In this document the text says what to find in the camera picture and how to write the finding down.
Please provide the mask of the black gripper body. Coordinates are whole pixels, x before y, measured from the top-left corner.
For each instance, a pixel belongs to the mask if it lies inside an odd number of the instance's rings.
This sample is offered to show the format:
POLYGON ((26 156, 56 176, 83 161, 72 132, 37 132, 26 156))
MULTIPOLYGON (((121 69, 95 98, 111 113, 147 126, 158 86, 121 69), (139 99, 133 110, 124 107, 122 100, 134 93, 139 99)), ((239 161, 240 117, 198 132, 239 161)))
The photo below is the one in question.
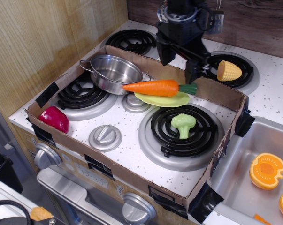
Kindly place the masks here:
POLYGON ((158 21, 156 27, 156 42, 170 43, 171 48, 186 60, 203 60, 210 53, 202 43, 202 37, 207 31, 207 19, 211 12, 208 8, 192 8, 186 15, 168 12, 164 9, 166 22, 158 21))

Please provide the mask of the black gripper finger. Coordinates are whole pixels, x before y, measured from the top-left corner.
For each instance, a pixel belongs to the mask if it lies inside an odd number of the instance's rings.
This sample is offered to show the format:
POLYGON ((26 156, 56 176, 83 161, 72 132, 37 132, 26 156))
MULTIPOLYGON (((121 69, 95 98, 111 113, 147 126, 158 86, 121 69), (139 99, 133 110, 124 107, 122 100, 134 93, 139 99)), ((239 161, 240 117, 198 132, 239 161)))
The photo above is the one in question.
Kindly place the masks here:
POLYGON ((171 48, 171 44, 168 42, 163 43, 157 41, 157 50, 163 66, 172 62, 176 57, 176 52, 171 48))
POLYGON ((208 59, 195 60, 190 59, 186 62, 185 67, 185 82, 191 84, 196 79, 200 78, 209 69, 208 59))

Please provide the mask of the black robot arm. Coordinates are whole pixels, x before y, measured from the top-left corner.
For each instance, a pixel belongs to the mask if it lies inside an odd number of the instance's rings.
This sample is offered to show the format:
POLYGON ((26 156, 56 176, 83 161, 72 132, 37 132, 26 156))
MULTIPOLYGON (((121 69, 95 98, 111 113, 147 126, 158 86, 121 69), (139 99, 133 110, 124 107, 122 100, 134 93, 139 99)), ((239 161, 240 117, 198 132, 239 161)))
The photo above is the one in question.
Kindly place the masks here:
POLYGON ((156 45, 162 65, 178 54, 186 60, 185 82, 201 77, 208 66, 210 53, 202 37, 209 29, 207 19, 213 12, 204 0, 168 0, 164 10, 165 22, 156 23, 156 45))

